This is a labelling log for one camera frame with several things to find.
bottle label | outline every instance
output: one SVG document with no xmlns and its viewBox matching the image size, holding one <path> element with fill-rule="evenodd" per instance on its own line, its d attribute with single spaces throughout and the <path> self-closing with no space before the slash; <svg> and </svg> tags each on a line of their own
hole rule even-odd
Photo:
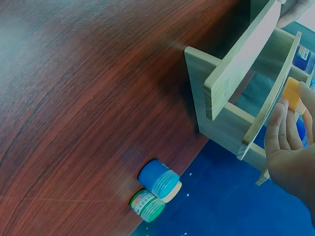
<svg viewBox="0 0 315 236">
<path fill-rule="evenodd" d="M 307 57 L 309 56 L 309 54 L 310 54 L 310 51 L 307 48 L 300 46 L 299 52 L 297 54 L 300 58 L 302 58 L 303 60 L 307 60 Z"/>
<path fill-rule="evenodd" d="M 133 202 L 131 203 L 131 208 L 138 215 L 140 215 L 142 209 L 146 206 L 146 204 L 154 198 L 156 198 L 156 196 L 154 196 L 152 193 L 150 193 L 149 191 L 144 191 L 133 200 Z"/>
</svg>

light wooden panel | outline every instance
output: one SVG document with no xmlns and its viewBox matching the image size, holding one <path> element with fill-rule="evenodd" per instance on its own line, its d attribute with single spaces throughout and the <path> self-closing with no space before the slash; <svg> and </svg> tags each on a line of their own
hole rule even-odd
<svg viewBox="0 0 315 236">
<path fill-rule="evenodd" d="M 214 120 L 274 31 L 281 5 L 270 0 L 204 83 L 207 117 Z"/>
<path fill-rule="evenodd" d="M 275 28 L 252 65 L 252 70 L 275 81 L 282 70 L 294 39 L 294 35 Z"/>
<path fill-rule="evenodd" d="M 301 32 L 297 33 L 277 80 L 275 81 L 267 99 L 265 100 L 264 104 L 262 105 L 262 108 L 260 109 L 259 113 L 257 114 L 255 121 L 253 122 L 253 124 L 251 125 L 251 127 L 249 128 L 248 132 L 246 133 L 246 135 L 243 139 L 243 142 L 242 142 L 243 144 L 242 144 L 240 151 L 239 151 L 239 154 L 238 154 L 238 158 L 241 160 L 244 158 L 244 155 L 249 150 L 250 145 L 253 143 L 254 139 L 256 138 L 257 134 L 259 133 L 261 127 L 263 126 L 264 122 L 266 121 L 269 113 L 271 112 L 272 107 L 274 106 L 274 104 L 275 104 L 275 102 L 279 96 L 279 93 L 280 93 L 280 91 L 281 91 L 281 89 L 285 83 L 285 80 L 289 74 L 289 71 L 291 69 L 292 61 L 293 61 L 296 49 L 300 43 L 301 35 L 302 35 Z"/>
<path fill-rule="evenodd" d="M 242 138 L 254 121 L 254 117 L 228 102 L 215 121 L 209 120 L 206 117 L 203 84 L 221 60 L 191 47 L 186 48 L 185 58 L 199 131 L 237 154 Z"/>
</svg>

small jar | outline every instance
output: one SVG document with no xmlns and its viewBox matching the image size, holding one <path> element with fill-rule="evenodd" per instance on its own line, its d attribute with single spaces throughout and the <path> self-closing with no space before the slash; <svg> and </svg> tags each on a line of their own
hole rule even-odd
<svg viewBox="0 0 315 236">
<path fill-rule="evenodd" d="M 130 207 L 143 220 L 150 223 L 164 210 L 165 203 L 150 193 L 147 189 L 141 189 L 130 200 Z"/>
<path fill-rule="evenodd" d="M 155 196 L 164 199 L 178 184 L 179 175 L 160 161 L 152 160 L 142 168 L 138 180 Z"/>
</svg>

paint jar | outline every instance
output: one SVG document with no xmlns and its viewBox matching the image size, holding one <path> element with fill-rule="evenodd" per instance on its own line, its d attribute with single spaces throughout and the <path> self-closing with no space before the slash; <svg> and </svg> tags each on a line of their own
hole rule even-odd
<svg viewBox="0 0 315 236">
<path fill-rule="evenodd" d="M 146 164 L 139 173 L 139 182 L 160 199 L 171 193 L 179 181 L 179 175 L 158 160 Z"/>
<path fill-rule="evenodd" d="M 296 79 L 289 77 L 282 92 L 282 97 L 289 101 L 290 109 L 302 115 L 305 112 L 306 107 L 301 101 L 298 85 L 299 82 Z"/>
<path fill-rule="evenodd" d="M 311 74 L 315 65 L 315 53 L 300 45 L 296 50 L 293 64 L 306 73 Z"/>
<path fill-rule="evenodd" d="M 150 223 L 164 210 L 165 203 L 154 196 L 147 189 L 141 189 L 130 200 L 130 207 L 143 220 Z"/>
</svg>

orange object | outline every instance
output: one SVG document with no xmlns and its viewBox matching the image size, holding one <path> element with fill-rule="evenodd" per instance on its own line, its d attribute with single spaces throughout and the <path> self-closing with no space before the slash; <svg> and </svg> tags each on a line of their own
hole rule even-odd
<svg viewBox="0 0 315 236">
<path fill-rule="evenodd" d="M 290 109 L 302 115 L 305 112 L 306 107 L 301 101 L 298 85 L 299 82 L 296 79 L 289 77 L 285 84 L 282 97 L 289 101 Z"/>
</svg>

